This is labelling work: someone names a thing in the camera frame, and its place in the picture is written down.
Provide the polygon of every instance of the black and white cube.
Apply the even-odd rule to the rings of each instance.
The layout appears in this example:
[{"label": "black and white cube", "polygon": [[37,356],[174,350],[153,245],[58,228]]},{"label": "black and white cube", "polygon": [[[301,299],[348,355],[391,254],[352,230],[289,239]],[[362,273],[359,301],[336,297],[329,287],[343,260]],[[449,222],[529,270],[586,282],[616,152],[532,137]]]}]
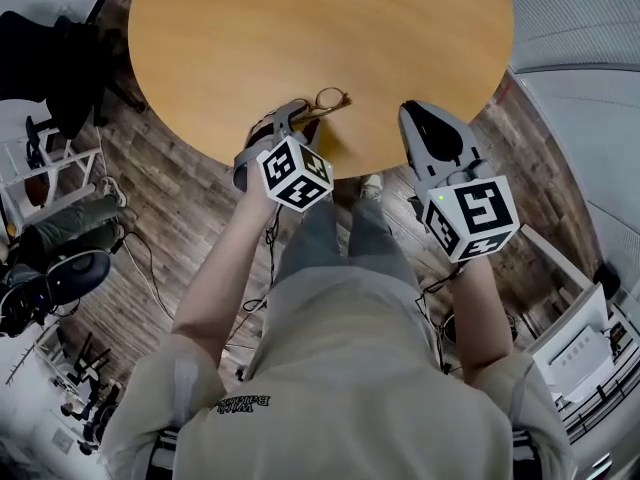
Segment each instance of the black and white cube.
[{"label": "black and white cube", "polygon": [[452,263],[499,251],[520,228],[505,176],[429,191],[422,221]]},{"label": "black and white cube", "polygon": [[333,166],[291,136],[257,160],[269,198],[298,212],[333,190]]}]

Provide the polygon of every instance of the wooden tabletop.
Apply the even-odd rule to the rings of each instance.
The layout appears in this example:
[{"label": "wooden tabletop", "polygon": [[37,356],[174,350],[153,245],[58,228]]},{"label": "wooden tabletop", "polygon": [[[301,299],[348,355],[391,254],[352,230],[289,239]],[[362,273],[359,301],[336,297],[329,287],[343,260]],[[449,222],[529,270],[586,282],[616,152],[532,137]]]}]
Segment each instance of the wooden tabletop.
[{"label": "wooden tabletop", "polygon": [[408,99],[470,121],[507,66],[511,0],[133,0],[129,46],[149,104],[185,142],[227,165],[249,128],[324,87],[352,105],[324,120],[339,178],[406,162]]}]

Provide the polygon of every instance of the wrist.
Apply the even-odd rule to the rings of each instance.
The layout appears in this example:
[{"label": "wrist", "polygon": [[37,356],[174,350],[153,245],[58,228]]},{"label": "wrist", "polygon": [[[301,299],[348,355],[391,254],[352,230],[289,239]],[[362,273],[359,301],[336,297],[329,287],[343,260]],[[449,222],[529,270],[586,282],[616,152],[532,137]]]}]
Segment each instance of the wrist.
[{"label": "wrist", "polygon": [[238,218],[243,224],[261,233],[271,221],[276,206],[276,203],[271,200],[268,202],[256,201],[250,196],[244,195],[236,206],[234,218]]}]

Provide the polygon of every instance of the beige t-shirt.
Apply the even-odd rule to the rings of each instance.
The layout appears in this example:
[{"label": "beige t-shirt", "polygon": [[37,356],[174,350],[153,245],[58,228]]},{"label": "beige t-shirt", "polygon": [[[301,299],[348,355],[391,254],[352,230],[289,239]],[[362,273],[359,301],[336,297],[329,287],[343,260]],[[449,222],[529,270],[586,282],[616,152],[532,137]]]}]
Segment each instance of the beige t-shirt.
[{"label": "beige t-shirt", "polygon": [[204,350],[169,337],[138,362],[107,427],[112,477],[145,478],[157,432],[177,426],[177,480],[510,479],[514,431],[528,432],[542,478],[571,478],[532,358],[498,361],[474,387],[443,375],[416,298],[357,267],[291,276],[270,296],[250,380],[229,394]]}]

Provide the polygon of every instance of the white sneaker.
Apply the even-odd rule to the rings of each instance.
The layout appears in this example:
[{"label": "white sneaker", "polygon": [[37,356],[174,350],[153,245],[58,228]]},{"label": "white sneaker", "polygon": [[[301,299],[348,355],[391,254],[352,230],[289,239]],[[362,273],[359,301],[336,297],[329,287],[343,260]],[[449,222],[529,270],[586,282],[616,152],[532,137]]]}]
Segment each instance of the white sneaker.
[{"label": "white sneaker", "polygon": [[373,199],[380,201],[382,199],[382,174],[369,174],[362,177],[362,185],[360,186],[360,199]]},{"label": "white sneaker", "polygon": [[120,190],[120,186],[113,176],[105,176],[102,178],[102,183],[102,195],[114,196],[120,208],[127,206],[127,196]]},{"label": "white sneaker", "polygon": [[109,379],[109,386],[115,386],[120,391],[122,391],[122,384],[120,384],[117,380]]}]

